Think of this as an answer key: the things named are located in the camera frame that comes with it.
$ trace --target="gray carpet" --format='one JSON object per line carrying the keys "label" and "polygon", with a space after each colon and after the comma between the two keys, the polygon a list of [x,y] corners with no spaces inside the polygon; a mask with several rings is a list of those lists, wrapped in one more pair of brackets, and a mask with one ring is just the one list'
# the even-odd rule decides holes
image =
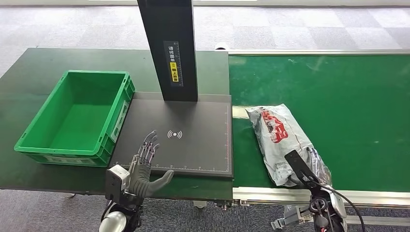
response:
{"label": "gray carpet", "polygon": [[[409,49],[410,9],[195,7],[195,43],[234,49]],[[0,8],[0,76],[28,47],[148,49],[137,7]],[[0,232],[95,232],[103,196],[0,190]],[[363,209],[366,216],[407,217],[410,210]],[[189,201],[147,199],[143,226],[155,232],[265,232],[283,214],[278,205],[222,212]],[[350,231],[360,231],[349,226]],[[311,232],[311,224],[284,232]],[[367,226],[368,232],[408,227]]]}

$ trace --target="gray plastic package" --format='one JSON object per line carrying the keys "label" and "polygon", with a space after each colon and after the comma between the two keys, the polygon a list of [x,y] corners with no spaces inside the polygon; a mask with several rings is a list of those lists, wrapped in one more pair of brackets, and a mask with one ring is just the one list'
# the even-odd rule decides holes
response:
{"label": "gray plastic package", "polygon": [[301,185],[285,155],[296,150],[322,184],[331,174],[286,105],[245,108],[252,123],[269,176],[277,186]]}

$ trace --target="robotic hand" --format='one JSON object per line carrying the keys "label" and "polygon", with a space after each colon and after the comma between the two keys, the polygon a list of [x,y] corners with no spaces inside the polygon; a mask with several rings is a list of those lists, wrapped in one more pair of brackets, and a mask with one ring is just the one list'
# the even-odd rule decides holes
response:
{"label": "robotic hand", "polygon": [[99,232],[134,232],[141,226],[142,204],[145,197],[167,185],[174,176],[168,170],[161,178],[150,182],[151,161],[160,144],[156,144],[154,130],[146,136],[125,170],[120,165],[107,170],[105,198],[110,200],[105,209]]}

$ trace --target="robotic thumb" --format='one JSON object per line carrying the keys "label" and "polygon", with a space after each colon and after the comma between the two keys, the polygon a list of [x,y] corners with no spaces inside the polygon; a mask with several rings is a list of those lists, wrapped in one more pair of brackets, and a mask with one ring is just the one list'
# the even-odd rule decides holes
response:
{"label": "robotic thumb", "polygon": [[164,175],[149,183],[148,189],[146,191],[147,196],[151,196],[155,191],[161,189],[165,185],[169,184],[171,182],[172,177],[174,176],[174,171],[173,170],[168,170]]}

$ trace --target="green plastic crate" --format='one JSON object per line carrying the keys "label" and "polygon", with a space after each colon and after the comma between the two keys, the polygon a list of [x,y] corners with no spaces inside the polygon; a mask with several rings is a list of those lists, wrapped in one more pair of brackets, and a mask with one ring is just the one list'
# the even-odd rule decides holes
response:
{"label": "green plastic crate", "polygon": [[39,163],[107,167],[134,92],[128,72],[66,71],[15,151]]}

